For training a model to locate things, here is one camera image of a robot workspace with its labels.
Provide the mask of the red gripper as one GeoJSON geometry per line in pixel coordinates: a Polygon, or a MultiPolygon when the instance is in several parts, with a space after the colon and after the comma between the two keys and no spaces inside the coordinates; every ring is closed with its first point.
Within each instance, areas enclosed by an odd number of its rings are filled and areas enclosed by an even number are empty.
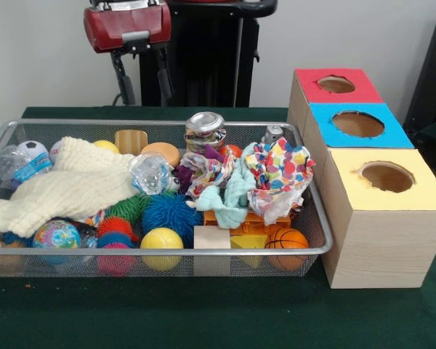
{"type": "MultiPolygon", "coordinates": [[[[118,81],[119,98],[124,105],[134,105],[131,79],[127,76],[122,54],[134,44],[145,46],[166,43],[171,37],[171,14],[167,4],[93,4],[84,10],[84,30],[97,53],[111,52],[110,57],[118,81]]],[[[165,107],[173,94],[167,51],[157,51],[157,80],[160,106],[165,107]]]]}

